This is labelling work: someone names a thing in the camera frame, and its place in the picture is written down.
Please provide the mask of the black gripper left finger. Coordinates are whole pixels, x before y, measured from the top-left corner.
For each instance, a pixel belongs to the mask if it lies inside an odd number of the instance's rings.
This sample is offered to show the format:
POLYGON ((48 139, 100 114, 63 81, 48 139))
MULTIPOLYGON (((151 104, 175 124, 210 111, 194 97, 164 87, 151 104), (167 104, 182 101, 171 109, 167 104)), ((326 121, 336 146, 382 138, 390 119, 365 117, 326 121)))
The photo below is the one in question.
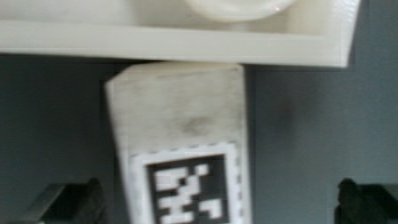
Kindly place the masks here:
POLYGON ((55 183, 45 188, 16 224, 107 224, 100 180, 55 183))

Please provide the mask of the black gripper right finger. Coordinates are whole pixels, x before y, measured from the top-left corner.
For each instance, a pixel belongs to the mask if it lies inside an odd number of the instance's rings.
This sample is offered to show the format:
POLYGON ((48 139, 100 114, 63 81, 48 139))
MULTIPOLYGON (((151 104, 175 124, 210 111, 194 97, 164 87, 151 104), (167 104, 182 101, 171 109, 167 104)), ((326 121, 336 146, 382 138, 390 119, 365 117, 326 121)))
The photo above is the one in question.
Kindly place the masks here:
POLYGON ((398 184, 345 178, 338 189, 334 224, 398 224, 398 184))

